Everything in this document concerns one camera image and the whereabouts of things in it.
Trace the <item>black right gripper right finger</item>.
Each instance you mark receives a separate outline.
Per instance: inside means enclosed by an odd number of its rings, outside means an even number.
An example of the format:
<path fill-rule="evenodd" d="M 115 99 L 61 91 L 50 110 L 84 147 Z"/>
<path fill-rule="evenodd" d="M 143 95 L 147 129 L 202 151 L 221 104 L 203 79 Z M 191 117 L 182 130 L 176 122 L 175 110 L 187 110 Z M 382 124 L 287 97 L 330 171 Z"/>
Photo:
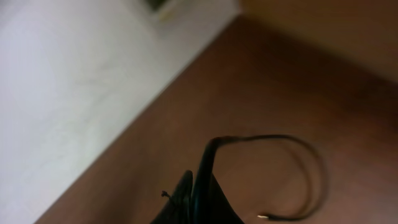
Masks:
<path fill-rule="evenodd" d="M 208 224 L 244 224 L 229 204 L 214 175 L 211 176 L 205 207 Z"/>

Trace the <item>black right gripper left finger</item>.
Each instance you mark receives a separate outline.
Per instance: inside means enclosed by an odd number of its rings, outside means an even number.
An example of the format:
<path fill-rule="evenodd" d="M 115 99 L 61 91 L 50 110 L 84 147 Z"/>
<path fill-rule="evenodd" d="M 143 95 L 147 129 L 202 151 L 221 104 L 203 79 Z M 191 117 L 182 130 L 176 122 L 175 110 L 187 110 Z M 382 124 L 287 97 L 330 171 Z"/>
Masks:
<path fill-rule="evenodd" d="M 189 224 L 190 201 L 193 188 L 193 172 L 186 170 L 175 187 L 173 194 L 163 191 L 161 196 L 167 197 L 163 209 L 151 221 L 151 224 Z"/>

